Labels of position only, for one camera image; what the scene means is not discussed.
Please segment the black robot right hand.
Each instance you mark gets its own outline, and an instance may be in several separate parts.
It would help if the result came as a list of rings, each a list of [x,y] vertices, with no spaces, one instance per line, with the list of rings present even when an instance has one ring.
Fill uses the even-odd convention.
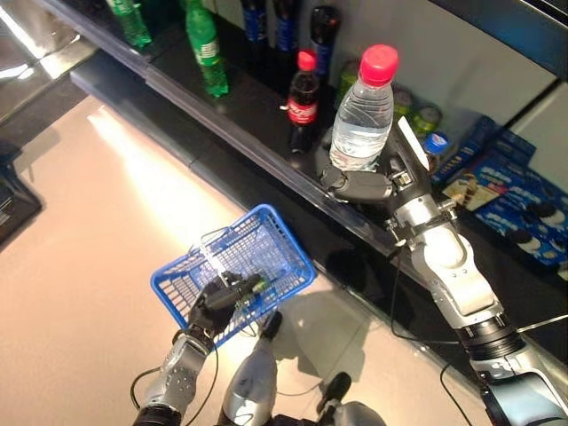
[[[324,190],[337,200],[381,204],[394,212],[431,196],[430,165],[408,120],[401,117],[368,170],[340,170],[330,160],[332,131],[315,152],[315,170]]]

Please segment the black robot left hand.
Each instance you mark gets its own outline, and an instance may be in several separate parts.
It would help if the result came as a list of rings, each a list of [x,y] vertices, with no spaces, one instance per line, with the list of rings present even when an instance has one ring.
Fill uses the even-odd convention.
[[[213,340],[225,331],[238,306],[255,293],[262,281],[257,273],[243,277],[222,272],[198,295],[188,313],[186,329]]]

